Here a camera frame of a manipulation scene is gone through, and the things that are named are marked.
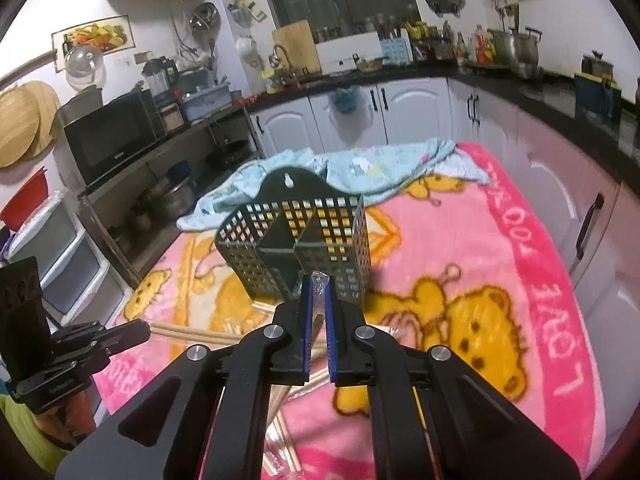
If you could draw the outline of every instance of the silver screw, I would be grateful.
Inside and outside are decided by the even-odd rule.
[[[199,361],[207,355],[207,347],[203,345],[193,345],[187,349],[187,358],[192,361]]]
[[[269,339],[276,339],[284,334],[284,329],[280,325],[268,325],[264,327],[262,333]]]
[[[451,350],[446,346],[436,346],[431,349],[431,355],[436,361],[446,361],[451,357]]]
[[[356,336],[360,339],[371,339],[376,335],[376,330],[369,325],[359,326],[356,329]]]

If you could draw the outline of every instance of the light blue towel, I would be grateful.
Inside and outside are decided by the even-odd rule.
[[[308,148],[287,150],[267,160],[243,164],[222,186],[198,200],[191,215],[178,219],[178,228],[206,231],[219,227],[236,207],[251,202],[267,174],[284,166],[305,168],[336,189],[362,194],[367,206],[385,201],[419,176],[431,173],[489,184],[487,174],[470,156],[457,150],[452,140],[429,139],[322,155],[314,155]]]

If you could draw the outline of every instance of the faucet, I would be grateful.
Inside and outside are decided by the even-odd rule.
[[[282,60],[278,57],[278,53],[277,53],[278,49],[280,49],[284,53],[284,57],[286,58],[287,63],[289,64],[288,75],[289,75],[289,78],[291,79],[293,78],[293,75],[294,75],[293,64],[291,63],[289,53],[286,51],[286,49],[282,45],[277,43],[273,45],[273,53],[269,54],[269,64],[273,69],[276,69],[277,67],[280,66],[280,63],[282,62]]]

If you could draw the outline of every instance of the microwave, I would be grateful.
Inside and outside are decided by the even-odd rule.
[[[130,92],[63,128],[53,156],[75,194],[100,186],[164,136],[149,90]]]

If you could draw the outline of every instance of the green cloth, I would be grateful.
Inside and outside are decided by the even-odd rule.
[[[14,430],[15,436],[44,471],[55,474],[58,465],[68,454],[68,451],[60,449],[52,444],[36,427],[31,412],[24,404],[16,404],[14,400],[5,395],[0,395],[0,410],[4,418]]]

